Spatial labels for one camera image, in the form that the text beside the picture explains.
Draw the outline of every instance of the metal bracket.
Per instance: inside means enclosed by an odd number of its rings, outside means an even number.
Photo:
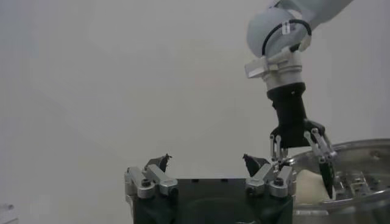
[[[130,167],[124,175],[125,192],[128,196],[137,195],[139,198],[151,198],[154,196],[155,183],[148,180],[140,168]]]
[[[277,178],[269,184],[269,192],[272,196],[283,198],[288,195],[288,186],[291,184],[293,168],[283,166]]]
[[[145,175],[159,185],[161,194],[173,197],[177,195],[177,180],[168,177],[155,164],[146,167]]]
[[[316,142],[312,140],[311,135],[314,136]],[[317,128],[311,129],[310,132],[305,131],[303,137],[305,137],[305,139],[309,142],[314,154],[319,157],[320,163],[331,161],[334,157],[336,157],[337,153],[333,150],[332,144],[327,135],[324,133],[324,135],[321,136]]]
[[[260,170],[245,180],[246,192],[257,196],[264,192],[266,184],[274,179],[274,168],[270,164],[264,164]]]

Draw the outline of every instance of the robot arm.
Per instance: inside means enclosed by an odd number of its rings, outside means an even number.
[[[289,10],[295,10],[302,15],[312,30],[321,23],[326,23],[341,12],[352,0],[278,0],[269,8],[256,15],[249,23],[247,42],[249,48],[257,57],[261,57],[261,45],[267,34],[278,24],[289,19],[296,19]],[[273,56],[286,46],[292,46],[303,40],[306,30],[303,26],[293,27],[289,35],[275,33],[268,44],[267,55]]]
[[[279,125],[270,134],[271,157],[283,166],[288,149],[310,146],[332,198],[332,159],[336,152],[321,124],[307,119],[302,94],[299,52],[311,43],[311,31],[336,16],[352,0],[279,0],[248,26],[249,48],[259,59],[245,66],[249,79],[262,78],[272,100]],[[302,15],[297,19],[288,10]]]

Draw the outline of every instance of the screw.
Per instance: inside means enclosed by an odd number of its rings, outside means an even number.
[[[151,184],[152,184],[152,182],[150,180],[148,180],[148,179],[143,179],[141,181],[141,186],[142,187],[149,187]]]
[[[274,184],[276,186],[282,186],[285,182],[283,181],[283,179],[281,179],[280,177],[277,177],[275,180],[274,180]]]
[[[316,134],[316,133],[318,133],[318,129],[317,129],[317,128],[313,128],[313,129],[311,129],[311,132],[312,132],[313,134]]]

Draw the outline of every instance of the white wall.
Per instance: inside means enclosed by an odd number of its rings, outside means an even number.
[[[0,2],[0,201],[21,223],[130,223],[123,172],[245,176],[277,125],[246,26],[260,0]],[[333,142],[390,137],[388,0],[314,33],[304,100]]]

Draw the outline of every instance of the metal bowl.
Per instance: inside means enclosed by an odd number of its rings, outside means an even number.
[[[390,223],[390,139],[334,145],[336,198],[316,205],[295,205],[293,223]],[[297,172],[319,173],[312,152],[289,159]]]

